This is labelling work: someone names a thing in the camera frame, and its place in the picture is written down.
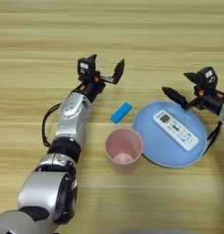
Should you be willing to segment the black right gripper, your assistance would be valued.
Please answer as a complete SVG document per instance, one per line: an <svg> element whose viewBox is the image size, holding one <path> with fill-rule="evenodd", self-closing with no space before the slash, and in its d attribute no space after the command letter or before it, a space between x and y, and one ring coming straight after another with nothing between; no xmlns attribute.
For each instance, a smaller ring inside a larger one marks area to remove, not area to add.
<svg viewBox="0 0 224 234"><path fill-rule="evenodd" d="M185 76L195 84L199 84L201 82L201 78L197 75L197 73L186 72ZM186 106L188 108L196 107L201 111L207 110L216 115L219 115L224 104L224 92L219 90L208 91L206 89L195 86L194 94L196 95L196 98L189 104L187 104L187 100L184 96L172 88L163 87L162 91L170 100L179 104L183 109L185 109Z"/></svg>

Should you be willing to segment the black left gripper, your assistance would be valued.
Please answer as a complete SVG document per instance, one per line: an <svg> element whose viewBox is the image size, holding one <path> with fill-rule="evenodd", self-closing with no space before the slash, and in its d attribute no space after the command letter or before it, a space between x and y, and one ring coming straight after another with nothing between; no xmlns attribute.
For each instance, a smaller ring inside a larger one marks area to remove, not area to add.
<svg viewBox="0 0 224 234"><path fill-rule="evenodd" d="M97 54L93 54L88 59L96 60ZM117 84L123 75L124 60L122 59L115 67L112 77L105 77L99 74L90 77L89 79L79 77L81 81L78 87L78 93L84 95L90 102L94 102L96 97L102 93L106 83Z"/></svg>

